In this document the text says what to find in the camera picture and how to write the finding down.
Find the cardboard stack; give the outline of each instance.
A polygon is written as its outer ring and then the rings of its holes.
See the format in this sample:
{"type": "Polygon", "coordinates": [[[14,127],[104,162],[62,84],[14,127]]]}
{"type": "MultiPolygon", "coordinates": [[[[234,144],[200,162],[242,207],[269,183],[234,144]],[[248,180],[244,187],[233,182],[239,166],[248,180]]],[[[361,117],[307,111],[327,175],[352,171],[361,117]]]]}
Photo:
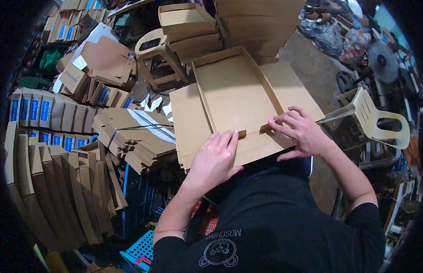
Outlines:
{"type": "Polygon", "coordinates": [[[62,94],[19,87],[11,95],[10,121],[18,121],[19,126],[40,127],[37,131],[90,134],[96,111],[97,108],[78,104],[62,94]]]}
{"type": "Polygon", "coordinates": [[[137,62],[128,56],[126,46],[105,36],[96,44],[87,41],[80,56],[65,65],[54,92],[80,103],[128,108],[132,103],[129,91],[138,75],[137,62]]]}
{"type": "Polygon", "coordinates": [[[95,116],[93,129],[99,134],[98,140],[138,174],[155,161],[175,154],[172,123],[158,113],[103,109],[95,116]]]}
{"type": "Polygon", "coordinates": [[[299,25],[304,0],[214,0],[225,48],[243,46],[258,65],[274,63],[299,25]]]}
{"type": "Polygon", "coordinates": [[[92,143],[82,151],[39,143],[18,134],[10,121],[5,138],[5,174],[9,196],[34,236],[50,250],[102,243],[114,234],[110,218],[127,206],[116,180],[108,175],[105,148],[92,143]]]}
{"type": "Polygon", "coordinates": [[[186,171],[214,131],[239,131],[234,164],[243,165],[295,145],[268,126],[268,119],[287,107],[302,107],[314,121],[324,118],[288,63],[259,67],[244,48],[236,47],[192,65],[197,83],[170,93],[176,152],[186,171]]]}
{"type": "Polygon", "coordinates": [[[79,23],[86,28],[86,24],[83,24],[86,21],[82,21],[82,19],[87,15],[96,24],[103,22],[112,27],[115,18],[108,19],[110,12],[102,0],[64,0],[60,10],[54,7],[49,13],[43,30],[43,41],[45,43],[63,43],[78,40],[83,32],[79,23]]]}
{"type": "Polygon", "coordinates": [[[172,51],[184,64],[222,50],[216,20],[196,3],[160,6],[159,19],[172,51]]]}

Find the plastic chair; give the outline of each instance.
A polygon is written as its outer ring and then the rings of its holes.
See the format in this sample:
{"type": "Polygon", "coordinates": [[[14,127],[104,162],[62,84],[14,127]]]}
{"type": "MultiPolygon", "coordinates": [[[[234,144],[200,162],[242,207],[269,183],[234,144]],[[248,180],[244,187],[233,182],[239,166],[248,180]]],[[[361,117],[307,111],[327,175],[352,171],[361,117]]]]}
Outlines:
{"type": "Polygon", "coordinates": [[[354,93],[356,95],[348,105],[326,114],[324,119],[318,121],[318,124],[333,121],[335,119],[346,116],[352,116],[356,121],[360,132],[366,138],[366,140],[386,144],[397,149],[406,149],[410,141],[410,129],[409,123],[405,117],[400,114],[378,110],[375,107],[371,97],[369,96],[368,91],[362,87],[348,91],[338,96],[338,98],[350,96],[354,93]],[[395,132],[391,130],[380,129],[377,126],[377,122],[380,118],[392,118],[399,120],[401,122],[401,130],[399,132],[395,132]],[[387,143],[385,140],[396,140],[396,144],[394,145],[387,143]]]}
{"type": "Polygon", "coordinates": [[[153,87],[154,90],[159,89],[158,84],[167,83],[177,79],[180,79],[185,83],[189,82],[188,76],[186,74],[186,69],[183,68],[179,59],[169,48],[167,36],[163,35],[163,30],[161,28],[148,32],[140,38],[140,40],[135,46],[135,55],[140,69],[143,71],[143,76],[145,77],[146,81],[153,87]],[[160,39],[160,43],[157,46],[143,51],[139,50],[140,46],[143,43],[152,41],[154,39],[160,39]],[[174,74],[154,79],[151,71],[148,70],[143,61],[157,55],[160,55],[172,67],[175,72],[174,74]]]}

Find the blue plastic crate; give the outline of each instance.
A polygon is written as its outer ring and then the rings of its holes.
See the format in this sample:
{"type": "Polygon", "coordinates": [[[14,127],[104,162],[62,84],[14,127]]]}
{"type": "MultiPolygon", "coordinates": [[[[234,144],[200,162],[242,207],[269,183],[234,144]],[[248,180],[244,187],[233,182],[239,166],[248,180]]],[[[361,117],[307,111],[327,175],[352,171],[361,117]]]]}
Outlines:
{"type": "Polygon", "coordinates": [[[120,251],[122,257],[136,270],[136,266],[140,267],[145,271],[149,271],[149,265],[144,262],[139,262],[137,265],[135,262],[140,257],[146,257],[148,260],[154,260],[153,254],[153,234],[152,230],[146,232],[137,242],[135,242],[125,252],[120,251]]]}

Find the finger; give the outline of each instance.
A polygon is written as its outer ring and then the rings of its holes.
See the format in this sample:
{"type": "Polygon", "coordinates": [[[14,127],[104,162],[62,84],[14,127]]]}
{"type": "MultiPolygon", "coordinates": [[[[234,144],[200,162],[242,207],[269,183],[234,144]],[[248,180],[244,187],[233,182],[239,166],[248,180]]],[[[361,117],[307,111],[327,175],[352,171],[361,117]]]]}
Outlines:
{"type": "Polygon", "coordinates": [[[304,111],[301,107],[299,107],[299,106],[295,106],[295,105],[293,105],[293,106],[291,106],[291,107],[288,107],[288,110],[289,111],[296,111],[296,112],[298,112],[303,118],[307,118],[308,117],[308,115],[307,115],[307,113],[306,113],[306,111],[304,111]]]}
{"type": "Polygon", "coordinates": [[[300,115],[300,113],[296,111],[285,112],[285,115],[293,117],[297,121],[303,120],[303,117],[300,115]]]}
{"type": "Polygon", "coordinates": [[[298,123],[299,123],[295,118],[288,116],[288,115],[285,115],[283,117],[283,122],[285,124],[289,125],[292,129],[295,129],[298,126],[298,123]]]}
{"type": "Polygon", "coordinates": [[[226,131],[225,133],[221,134],[221,139],[219,140],[218,146],[226,148],[232,136],[233,131],[226,131]]]}
{"type": "Polygon", "coordinates": [[[299,158],[299,157],[303,157],[302,152],[297,151],[297,150],[293,150],[293,151],[290,151],[290,152],[287,152],[287,153],[280,155],[277,158],[277,161],[289,160],[289,159],[292,159],[292,158],[299,158]]]}
{"type": "Polygon", "coordinates": [[[214,139],[214,137],[217,136],[218,134],[219,132],[217,131],[211,134],[211,136],[209,136],[209,138],[206,141],[204,141],[203,145],[209,145],[212,139],[214,139]]]}
{"type": "Polygon", "coordinates": [[[230,171],[228,171],[228,174],[227,174],[227,177],[226,177],[226,180],[225,181],[227,181],[228,179],[230,179],[233,175],[235,175],[236,173],[238,173],[238,172],[240,172],[240,171],[242,171],[243,170],[243,166],[234,166],[234,167],[232,167],[231,168],[231,170],[230,171]]]}
{"type": "Polygon", "coordinates": [[[292,130],[291,128],[278,125],[272,119],[269,119],[268,124],[272,129],[274,129],[274,131],[280,132],[281,134],[284,134],[285,136],[290,137],[292,139],[295,138],[294,130],[292,130]]]}
{"type": "Polygon", "coordinates": [[[239,139],[239,134],[236,130],[233,131],[233,135],[231,136],[231,140],[230,143],[228,145],[228,150],[230,150],[230,152],[232,154],[236,153],[236,149],[237,149],[237,140],[239,139]]]}

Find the concrete floor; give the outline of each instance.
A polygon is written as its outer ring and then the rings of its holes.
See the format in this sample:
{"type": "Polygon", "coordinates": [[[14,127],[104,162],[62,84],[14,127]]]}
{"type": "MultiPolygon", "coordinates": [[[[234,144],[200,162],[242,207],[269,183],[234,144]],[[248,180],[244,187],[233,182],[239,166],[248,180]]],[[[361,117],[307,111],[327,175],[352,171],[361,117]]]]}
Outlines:
{"type": "MultiPolygon", "coordinates": [[[[280,62],[290,63],[324,114],[340,108],[335,100],[340,94],[336,74],[343,68],[338,61],[329,58],[298,31],[291,36],[278,55],[280,62]]],[[[337,182],[328,166],[318,157],[313,160],[310,188],[319,209],[331,214],[337,182]]]]}

